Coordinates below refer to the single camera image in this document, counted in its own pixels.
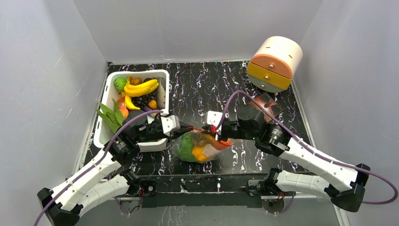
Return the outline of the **brown longan bunch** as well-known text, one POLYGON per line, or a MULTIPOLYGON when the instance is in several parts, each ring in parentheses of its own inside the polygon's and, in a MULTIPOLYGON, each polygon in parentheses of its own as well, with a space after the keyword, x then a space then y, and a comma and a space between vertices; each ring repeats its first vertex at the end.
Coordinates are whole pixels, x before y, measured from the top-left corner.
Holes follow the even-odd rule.
POLYGON ((209 135, 203 134, 200 131, 194 131, 190 134, 193 146, 211 145, 213 138, 209 135))

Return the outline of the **red peach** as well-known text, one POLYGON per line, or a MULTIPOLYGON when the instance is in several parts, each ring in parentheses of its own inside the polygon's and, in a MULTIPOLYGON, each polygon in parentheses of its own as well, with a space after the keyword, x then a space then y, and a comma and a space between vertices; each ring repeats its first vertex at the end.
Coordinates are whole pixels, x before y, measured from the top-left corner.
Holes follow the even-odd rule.
POLYGON ((228 147, 232 146, 232 140, 231 140, 230 138, 227 139, 226 141, 222 141, 222 140, 216 141, 216 140, 215 140, 215 141, 213 142, 212 146, 213 146, 215 149, 217 149, 217 150, 223 150, 223 149, 225 149, 225 148, 228 148, 228 147))

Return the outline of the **green lettuce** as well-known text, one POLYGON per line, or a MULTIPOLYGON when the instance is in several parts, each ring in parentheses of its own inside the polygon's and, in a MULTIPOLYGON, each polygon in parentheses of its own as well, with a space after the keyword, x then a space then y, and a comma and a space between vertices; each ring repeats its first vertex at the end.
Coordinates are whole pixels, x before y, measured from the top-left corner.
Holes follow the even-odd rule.
POLYGON ((182 161, 196 162, 196 158, 192 154, 194 148, 193 139, 190 133, 186 133, 178 140, 177 157, 182 161))

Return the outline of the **clear zip top bag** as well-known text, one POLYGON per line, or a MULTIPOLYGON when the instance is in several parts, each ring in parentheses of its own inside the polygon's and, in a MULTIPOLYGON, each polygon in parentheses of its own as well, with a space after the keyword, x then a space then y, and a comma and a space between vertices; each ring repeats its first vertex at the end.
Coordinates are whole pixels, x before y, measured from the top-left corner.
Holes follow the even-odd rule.
POLYGON ((217 159, 223 151, 237 142, 230 138, 227 141, 218 141, 211 135, 202 133, 202 129, 191 127, 191 131, 174 141, 171 153, 182 161, 206 163, 217 159))

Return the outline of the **orange bell pepper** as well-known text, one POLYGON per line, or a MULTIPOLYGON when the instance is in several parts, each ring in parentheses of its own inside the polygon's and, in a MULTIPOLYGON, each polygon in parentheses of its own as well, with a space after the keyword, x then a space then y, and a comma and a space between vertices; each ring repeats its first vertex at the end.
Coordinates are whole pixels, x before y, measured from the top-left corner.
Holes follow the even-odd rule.
POLYGON ((203 154, 203 150, 205 149, 205 146, 195 146, 192 149, 192 155, 196 159, 197 162, 206 162, 208 160, 208 157, 203 154))

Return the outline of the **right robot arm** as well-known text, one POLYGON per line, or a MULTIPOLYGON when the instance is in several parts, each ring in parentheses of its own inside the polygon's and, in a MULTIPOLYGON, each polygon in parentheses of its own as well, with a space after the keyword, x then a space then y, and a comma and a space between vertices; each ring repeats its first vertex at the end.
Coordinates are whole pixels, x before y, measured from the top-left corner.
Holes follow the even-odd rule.
POLYGON ((254 196, 300 192, 329 199, 335 206, 357 212, 362 204, 368 175, 361 170, 334 164, 334 159, 290 135, 278 124, 265 120, 253 105, 238 111, 237 120, 222 119, 222 112, 206 113, 205 133, 218 140, 253 140, 260 151, 298 163, 310 175, 273 168, 265 180, 250 180, 247 192, 254 196))

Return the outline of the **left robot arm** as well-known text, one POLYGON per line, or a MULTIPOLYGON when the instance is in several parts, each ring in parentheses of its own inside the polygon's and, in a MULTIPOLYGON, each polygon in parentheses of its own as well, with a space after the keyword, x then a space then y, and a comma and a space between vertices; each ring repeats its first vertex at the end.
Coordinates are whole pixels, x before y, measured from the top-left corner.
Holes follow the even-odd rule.
POLYGON ((133 118, 124 120, 105 147, 83 168, 60 185, 41 189, 37 197, 42 210, 34 225, 46 216, 53 226, 74 226, 86 212, 107 200, 140 193, 141 180, 129 170, 106 182, 102 179, 132 160, 141 151, 141 143, 177 139, 192 131, 191 125, 161 110, 155 110, 157 117, 148 122, 151 113, 138 111, 133 118))

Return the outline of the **white food bin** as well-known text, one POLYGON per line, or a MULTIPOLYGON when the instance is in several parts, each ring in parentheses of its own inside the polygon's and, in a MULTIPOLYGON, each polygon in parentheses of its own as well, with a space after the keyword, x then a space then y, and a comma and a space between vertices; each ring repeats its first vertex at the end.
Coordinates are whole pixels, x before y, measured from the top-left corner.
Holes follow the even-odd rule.
MULTIPOLYGON (((120 96, 119 92, 116 90, 114 86, 114 80, 116 78, 127 78, 128 76, 132 76, 133 78, 141 78, 141 79, 147 79, 147 78, 155 78, 158 79, 158 82, 162 86, 162 88, 165 91, 165 97, 163 98, 164 105, 161 106, 161 110, 166 113, 169 111, 169 73, 166 70, 149 70, 149 71, 143 71, 143 72, 129 72, 129 71, 123 71, 123 72, 113 72, 111 73, 106 82, 105 82, 105 88, 103 92, 103 96, 101 99, 101 103, 106 105, 109 108, 113 108, 113 100, 116 100, 117 97, 120 96)), ((93 143, 96 147, 98 148, 103 148, 104 145, 112 138, 114 133, 112 130, 108 127, 108 125, 103 121, 103 119, 98 116, 97 117, 97 122, 95 125, 95 132, 94 132, 94 138, 93 138, 93 143)), ((140 143, 140 152, 159 152, 163 151, 167 147, 167 140, 166 139, 161 139, 158 141, 154 142, 145 142, 145 143, 140 143)))

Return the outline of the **black grape bunch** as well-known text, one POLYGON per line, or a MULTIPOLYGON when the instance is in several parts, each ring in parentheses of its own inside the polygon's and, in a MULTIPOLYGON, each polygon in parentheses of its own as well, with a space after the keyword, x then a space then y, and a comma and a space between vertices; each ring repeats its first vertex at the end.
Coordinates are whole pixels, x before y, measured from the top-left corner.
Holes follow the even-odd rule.
POLYGON ((154 93, 146 94, 140 97, 133 97, 132 103, 139 108, 144 108, 151 100, 154 100, 156 95, 154 93))

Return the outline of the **brown fish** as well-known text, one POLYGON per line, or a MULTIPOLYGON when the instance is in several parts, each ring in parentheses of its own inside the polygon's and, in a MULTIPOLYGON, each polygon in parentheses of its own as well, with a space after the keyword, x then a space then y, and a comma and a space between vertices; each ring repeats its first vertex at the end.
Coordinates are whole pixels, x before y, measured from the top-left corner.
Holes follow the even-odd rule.
POLYGON ((156 102, 159 109, 165 109, 166 107, 166 91, 160 83, 156 89, 156 102))

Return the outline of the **green leaf vegetable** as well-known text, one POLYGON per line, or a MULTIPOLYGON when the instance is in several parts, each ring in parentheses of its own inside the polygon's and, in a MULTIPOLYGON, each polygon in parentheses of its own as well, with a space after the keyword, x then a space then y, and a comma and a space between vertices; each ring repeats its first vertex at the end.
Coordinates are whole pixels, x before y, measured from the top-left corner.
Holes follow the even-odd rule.
POLYGON ((118 104, 118 101, 112 99, 113 108, 100 103, 100 109, 97 109, 97 115, 103 120, 108 128, 115 134, 123 125, 124 120, 128 117, 129 111, 125 104, 118 104))

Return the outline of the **yellow banana bunch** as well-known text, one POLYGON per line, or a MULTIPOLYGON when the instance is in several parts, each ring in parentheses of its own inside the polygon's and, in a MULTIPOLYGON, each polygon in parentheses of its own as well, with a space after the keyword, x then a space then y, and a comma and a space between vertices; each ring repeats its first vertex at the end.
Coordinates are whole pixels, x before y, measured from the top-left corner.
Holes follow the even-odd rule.
POLYGON ((140 97, 146 94, 150 94, 151 92, 155 91, 159 85, 157 79, 151 79, 140 85, 133 86, 129 84, 131 78, 133 77, 132 76, 127 77, 127 84, 124 87, 125 94, 130 97, 140 97))

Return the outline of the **brown kiwi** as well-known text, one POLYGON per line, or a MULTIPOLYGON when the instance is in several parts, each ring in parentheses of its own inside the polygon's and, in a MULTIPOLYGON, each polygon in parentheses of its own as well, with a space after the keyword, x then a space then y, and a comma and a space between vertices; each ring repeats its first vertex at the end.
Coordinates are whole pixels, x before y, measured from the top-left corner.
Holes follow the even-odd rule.
POLYGON ((143 83, 142 79, 141 78, 137 78, 137 77, 131 78, 130 81, 129 81, 129 84, 133 85, 133 86, 140 85, 142 83, 143 83))

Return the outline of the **green lime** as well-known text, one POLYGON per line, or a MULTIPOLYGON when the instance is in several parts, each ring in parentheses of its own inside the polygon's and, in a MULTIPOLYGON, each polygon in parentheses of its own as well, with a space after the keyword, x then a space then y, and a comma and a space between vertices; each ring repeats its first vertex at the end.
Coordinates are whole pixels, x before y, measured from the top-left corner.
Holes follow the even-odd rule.
POLYGON ((124 91, 124 87, 126 86, 126 84, 127 84, 127 79, 123 77, 118 77, 113 82, 115 89, 119 92, 124 91))

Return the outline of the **round drawer cabinet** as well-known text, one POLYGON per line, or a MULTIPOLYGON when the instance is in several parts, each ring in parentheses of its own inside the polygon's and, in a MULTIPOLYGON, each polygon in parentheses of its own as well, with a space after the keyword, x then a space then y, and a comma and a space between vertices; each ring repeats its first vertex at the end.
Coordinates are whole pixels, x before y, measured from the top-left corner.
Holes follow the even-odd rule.
POLYGON ((271 93, 282 92, 291 84, 303 58, 295 41, 272 36, 264 41, 247 65, 247 76, 256 87, 271 93))

